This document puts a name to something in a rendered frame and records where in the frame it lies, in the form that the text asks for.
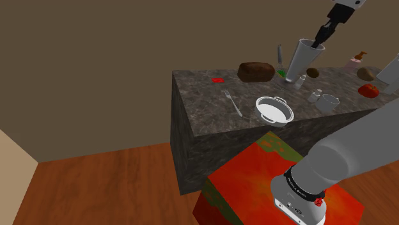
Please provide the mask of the large light brown potato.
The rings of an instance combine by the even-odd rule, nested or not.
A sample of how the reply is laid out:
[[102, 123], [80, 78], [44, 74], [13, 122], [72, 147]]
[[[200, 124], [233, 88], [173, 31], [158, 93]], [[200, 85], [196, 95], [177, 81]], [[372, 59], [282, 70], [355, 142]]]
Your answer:
[[359, 68], [356, 74], [363, 81], [371, 82], [375, 80], [375, 76], [365, 67]]

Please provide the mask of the silver fork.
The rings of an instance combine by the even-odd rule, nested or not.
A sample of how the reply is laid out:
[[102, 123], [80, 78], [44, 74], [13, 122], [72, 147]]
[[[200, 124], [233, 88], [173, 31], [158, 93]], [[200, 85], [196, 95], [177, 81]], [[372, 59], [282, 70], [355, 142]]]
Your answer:
[[227, 98], [229, 98], [229, 99], [231, 100], [231, 102], [232, 102], [232, 104], [233, 104], [233, 106], [234, 106], [234, 108], [235, 108], [237, 114], [238, 114], [240, 117], [243, 117], [243, 115], [242, 115], [240, 109], [237, 107], [237, 105], [235, 104], [234, 100], [232, 99], [232, 97], [231, 97], [231, 95], [230, 95], [230, 92], [229, 92], [227, 89], [225, 89], [225, 90], [224, 90], [224, 94], [225, 94], [225, 96], [226, 96]]

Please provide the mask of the pink soap dispenser bottle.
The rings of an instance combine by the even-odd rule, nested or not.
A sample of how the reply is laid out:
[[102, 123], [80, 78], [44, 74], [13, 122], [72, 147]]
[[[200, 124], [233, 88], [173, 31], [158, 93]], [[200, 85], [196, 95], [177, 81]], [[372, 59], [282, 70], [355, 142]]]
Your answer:
[[359, 54], [355, 55], [351, 58], [348, 63], [343, 67], [343, 69], [347, 72], [353, 72], [357, 66], [362, 62], [363, 56], [367, 54], [367, 52], [361, 51]]

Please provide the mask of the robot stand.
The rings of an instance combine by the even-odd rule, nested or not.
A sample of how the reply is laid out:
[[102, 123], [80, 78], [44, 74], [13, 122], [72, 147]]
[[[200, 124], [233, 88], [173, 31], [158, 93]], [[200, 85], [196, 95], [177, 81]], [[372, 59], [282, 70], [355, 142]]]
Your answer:
[[302, 155], [268, 132], [214, 171], [205, 181], [193, 215], [199, 225], [307, 225], [275, 203], [271, 180]]

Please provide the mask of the clear shaker with metal cap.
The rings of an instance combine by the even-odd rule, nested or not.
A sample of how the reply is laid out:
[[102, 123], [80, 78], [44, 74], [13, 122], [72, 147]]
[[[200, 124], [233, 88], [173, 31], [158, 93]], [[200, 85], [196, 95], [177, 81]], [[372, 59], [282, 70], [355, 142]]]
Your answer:
[[316, 89], [312, 94], [308, 97], [308, 102], [315, 103], [321, 96], [322, 90]]
[[304, 83], [304, 81], [306, 80], [306, 78], [307, 78], [307, 75], [301, 75], [298, 79], [297, 79], [297, 81], [295, 82], [295, 84], [294, 84], [294, 88], [295, 89], [300, 89], [301, 88], [301, 86], [303, 85], [303, 83]]

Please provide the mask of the brown bread loaf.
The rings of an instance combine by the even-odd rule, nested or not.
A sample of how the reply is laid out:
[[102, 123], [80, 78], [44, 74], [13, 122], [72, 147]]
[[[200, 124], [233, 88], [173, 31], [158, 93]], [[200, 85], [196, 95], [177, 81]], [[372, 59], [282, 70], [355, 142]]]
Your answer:
[[246, 62], [239, 65], [237, 76], [242, 82], [269, 82], [275, 73], [275, 68], [268, 63]]

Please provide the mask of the metal whisk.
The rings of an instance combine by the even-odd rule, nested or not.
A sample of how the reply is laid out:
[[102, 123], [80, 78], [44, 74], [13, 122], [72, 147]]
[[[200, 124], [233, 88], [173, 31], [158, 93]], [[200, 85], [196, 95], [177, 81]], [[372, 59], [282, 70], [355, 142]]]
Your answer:
[[285, 71], [285, 69], [283, 67], [283, 57], [282, 57], [282, 51], [281, 50], [282, 50], [281, 44], [279, 44], [278, 47], [277, 47], [277, 51], [278, 51], [278, 66], [276, 68], [276, 71], [278, 71], [278, 70], [284, 70]]

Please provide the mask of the dark marble counter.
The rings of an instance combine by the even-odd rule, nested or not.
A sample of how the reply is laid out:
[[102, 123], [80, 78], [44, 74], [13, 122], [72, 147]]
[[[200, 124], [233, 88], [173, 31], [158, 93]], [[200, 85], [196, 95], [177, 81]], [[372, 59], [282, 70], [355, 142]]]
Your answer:
[[[355, 111], [342, 111], [338, 105], [331, 112], [321, 112], [308, 97], [316, 89], [322, 94], [331, 90], [322, 87], [321, 80], [329, 74], [352, 74], [355, 88], [363, 81], [355, 73], [342, 68], [319, 69], [320, 75], [308, 78], [300, 89], [286, 89], [276, 81], [242, 82], [235, 69], [175, 70], [172, 74], [170, 145], [181, 194], [202, 189], [207, 176], [253, 144], [267, 132], [282, 138], [300, 155], [329, 132], [352, 123], [372, 110], [355, 104]], [[223, 78], [223, 83], [213, 83], [212, 78]], [[231, 100], [224, 94], [230, 92], [240, 109], [240, 117]], [[266, 125], [255, 114], [258, 98], [281, 97], [292, 108], [294, 119], [284, 127]]]

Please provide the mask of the red tomato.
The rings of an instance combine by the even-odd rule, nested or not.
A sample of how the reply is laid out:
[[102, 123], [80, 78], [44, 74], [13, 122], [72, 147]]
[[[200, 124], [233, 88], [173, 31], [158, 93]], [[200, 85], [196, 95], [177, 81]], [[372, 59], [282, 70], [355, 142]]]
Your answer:
[[375, 98], [379, 95], [379, 90], [372, 84], [365, 84], [358, 89], [358, 93], [366, 98]]

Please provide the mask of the white mug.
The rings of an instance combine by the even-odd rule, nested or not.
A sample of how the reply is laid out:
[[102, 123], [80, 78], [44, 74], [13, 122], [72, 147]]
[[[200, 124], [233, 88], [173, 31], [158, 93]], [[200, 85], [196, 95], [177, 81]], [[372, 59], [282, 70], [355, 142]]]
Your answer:
[[323, 94], [316, 102], [315, 102], [315, 107], [323, 112], [323, 113], [329, 113], [334, 110], [338, 105], [340, 104], [339, 98], [329, 95], [329, 94]]

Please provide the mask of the tall white cup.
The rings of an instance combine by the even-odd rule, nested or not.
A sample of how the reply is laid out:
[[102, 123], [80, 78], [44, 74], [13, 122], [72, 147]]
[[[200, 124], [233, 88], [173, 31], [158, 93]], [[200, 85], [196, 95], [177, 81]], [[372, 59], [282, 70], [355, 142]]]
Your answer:
[[315, 58], [325, 50], [325, 47], [322, 44], [313, 48], [313, 43], [314, 40], [306, 38], [301, 38], [298, 41], [295, 53], [293, 54], [288, 71], [286, 73], [286, 82], [293, 82], [296, 80], [296, 77], [300, 74], [300, 72], [304, 68], [308, 67], [315, 60]]

